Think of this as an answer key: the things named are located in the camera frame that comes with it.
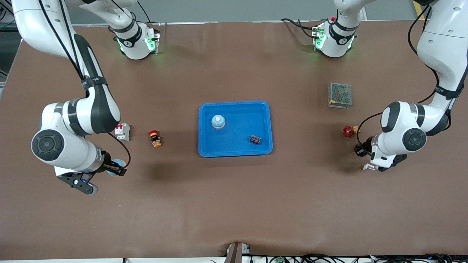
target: small bottle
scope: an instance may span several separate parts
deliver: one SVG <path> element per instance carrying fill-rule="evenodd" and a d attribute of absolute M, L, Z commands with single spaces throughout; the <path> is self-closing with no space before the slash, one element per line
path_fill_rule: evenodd
<path fill-rule="evenodd" d="M 213 119 L 211 119 L 211 125 L 213 125 L 215 129 L 219 130 L 226 125 L 226 120 L 221 115 L 215 115 Z"/>

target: red knob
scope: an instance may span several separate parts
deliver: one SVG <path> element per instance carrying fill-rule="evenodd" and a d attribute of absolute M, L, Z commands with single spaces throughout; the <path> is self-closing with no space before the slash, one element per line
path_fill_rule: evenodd
<path fill-rule="evenodd" d="M 343 135 L 345 137 L 351 138 L 353 134 L 354 134 L 354 130 L 352 129 L 351 126 L 346 126 L 343 128 Z"/>

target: metal mesh box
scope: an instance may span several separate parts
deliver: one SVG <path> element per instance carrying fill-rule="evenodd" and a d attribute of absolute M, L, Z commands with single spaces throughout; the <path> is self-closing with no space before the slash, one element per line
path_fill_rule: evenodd
<path fill-rule="evenodd" d="M 331 82 L 328 87 L 328 106 L 347 110 L 351 105 L 351 85 Z"/>

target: brown mat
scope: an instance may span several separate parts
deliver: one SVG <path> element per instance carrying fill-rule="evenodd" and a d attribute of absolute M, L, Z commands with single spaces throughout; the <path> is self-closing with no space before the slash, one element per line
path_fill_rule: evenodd
<path fill-rule="evenodd" d="M 281 23 L 168 26 L 160 55 L 142 61 L 122 56 L 106 28 L 79 29 L 132 125 L 129 171 L 97 175 L 95 196 L 70 189 L 30 150 L 44 106 L 84 93 L 67 60 L 23 42 L 0 100 L 0 259 L 219 256 L 234 241 L 273 255 L 468 254 L 466 94 L 450 130 L 385 173 L 361 171 L 367 159 L 342 135 L 432 91 L 406 43 L 409 25 L 364 22 L 339 59 Z M 330 81 L 353 86 L 351 109 L 327 107 Z M 270 104 L 273 152 L 199 156 L 199 106 L 245 100 Z M 378 131 L 372 120 L 362 138 Z M 88 139 L 126 160 L 108 135 Z"/>

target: black strap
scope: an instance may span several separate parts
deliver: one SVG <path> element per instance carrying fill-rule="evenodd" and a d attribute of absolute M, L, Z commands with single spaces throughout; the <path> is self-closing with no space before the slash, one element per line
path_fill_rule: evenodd
<path fill-rule="evenodd" d="M 125 32 L 130 31 L 134 24 L 135 24 L 135 19 L 133 19 L 132 22 L 130 23 L 130 25 L 128 25 L 126 28 L 123 28 L 123 29 L 111 28 L 111 29 L 116 33 L 125 33 Z"/>
<path fill-rule="evenodd" d="M 336 18 L 335 18 L 335 21 L 333 21 L 333 25 L 336 25 L 339 29 L 343 30 L 343 31 L 347 31 L 347 32 L 352 32 L 352 31 L 355 31 L 356 29 L 358 29 L 359 25 L 353 27 L 353 28 L 347 28 L 343 25 L 341 25 L 340 23 L 338 23 L 338 15 L 339 15 L 339 11 L 336 10 Z"/>
<path fill-rule="evenodd" d="M 346 43 L 348 43 L 348 42 L 352 39 L 352 37 L 354 36 L 354 34 L 351 34 L 351 35 L 349 35 L 349 36 L 347 36 L 347 37 L 342 36 L 342 35 L 338 34 L 338 33 L 333 29 L 333 26 L 332 26 L 332 25 L 330 25 L 330 26 L 328 27 L 328 29 L 329 29 L 328 31 L 329 31 L 329 33 L 330 33 L 330 37 L 333 38 L 333 39 L 335 39 L 335 41 L 336 41 L 336 43 L 337 43 L 338 45 L 346 45 Z"/>
<path fill-rule="evenodd" d="M 461 92 L 463 91 L 463 88 L 465 85 L 462 85 L 460 90 L 458 91 L 451 91 L 451 90 L 446 90 L 441 86 L 436 86 L 434 89 L 435 92 L 439 93 L 440 95 L 444 96 L 446 100 L 451 100 L 451 99 L 456 99 L 458 96 L 460 96 Z"/>
<path fill-rule="evenodd" d="M 99 84 L 105 84 L 107 85 L 107 80 L 104 77 L 94 77 L 94 78 L 86 78 L 81 81 L 81 85 L 83 86 L 83 89 L 86 91 L 91 87 L 94 87 Z"/>
<path fill-rule="evenodd" d="M 133 35 L 132 37 L 127 38 L 127 39 L 118 37 L 117 39 L 120 41 L 122 45 L 126 47 L 134 47 L 135 43 L 140 40 L 141 35 L 142 35 L 142 29 L 140 26 L 138 26 L 137 33 Z"/>

